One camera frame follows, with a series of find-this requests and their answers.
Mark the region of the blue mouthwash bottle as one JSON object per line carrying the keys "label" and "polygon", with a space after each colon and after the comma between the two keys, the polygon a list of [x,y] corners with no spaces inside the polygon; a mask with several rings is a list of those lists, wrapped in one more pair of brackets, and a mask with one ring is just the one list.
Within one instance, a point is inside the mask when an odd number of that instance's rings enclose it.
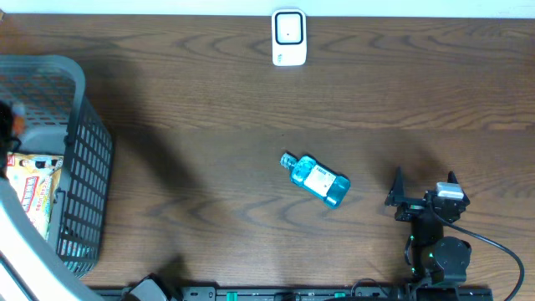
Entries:
{"label": "blue mouthwash bottle", "polygon": [[280,165],[289,170],[289,179],[293,184],[313,194],[331,209],[341,205],[351,187],[346,176],[331,171],[312,156],[297,158],[284,153]]}

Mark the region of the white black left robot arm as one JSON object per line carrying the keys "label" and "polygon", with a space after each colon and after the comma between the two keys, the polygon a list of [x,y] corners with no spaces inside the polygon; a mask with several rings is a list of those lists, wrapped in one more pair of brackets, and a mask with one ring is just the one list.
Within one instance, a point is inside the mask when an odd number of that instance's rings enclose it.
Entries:
{"label": "white black left robot arm", "polygon": [[1,265],[27,300],[93,300],[102,295],[81,283],[29,221],[6,176],[8,152],[18,138],[10,105],[1,104]]}

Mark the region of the yellow snack bag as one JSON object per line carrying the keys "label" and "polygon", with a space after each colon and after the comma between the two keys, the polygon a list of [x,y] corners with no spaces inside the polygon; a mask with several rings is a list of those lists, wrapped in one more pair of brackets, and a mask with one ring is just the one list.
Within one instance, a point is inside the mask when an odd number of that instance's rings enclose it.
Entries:
{"label": "yellow snack bag", "polygon": [[63,163],[63,156],[8,154],[7,178],[29,221],[44,239],[48,238]]}

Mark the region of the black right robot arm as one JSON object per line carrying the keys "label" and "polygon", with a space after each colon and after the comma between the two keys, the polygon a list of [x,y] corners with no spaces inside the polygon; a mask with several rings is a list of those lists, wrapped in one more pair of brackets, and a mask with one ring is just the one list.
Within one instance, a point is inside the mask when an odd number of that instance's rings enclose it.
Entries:
{"label": "black right robot arm", "polygon": [[396,208],[396,221],[410,224],[405,261],[413,268],[413,279],[419,285],[440,287],[466,281],[471,245],[447,237],[444,226],[459,220],[469,204],[452,171],[447,181],[438,182],[435,189],[414,198],[405,194],[402,170],[396,169],[385,205]]}

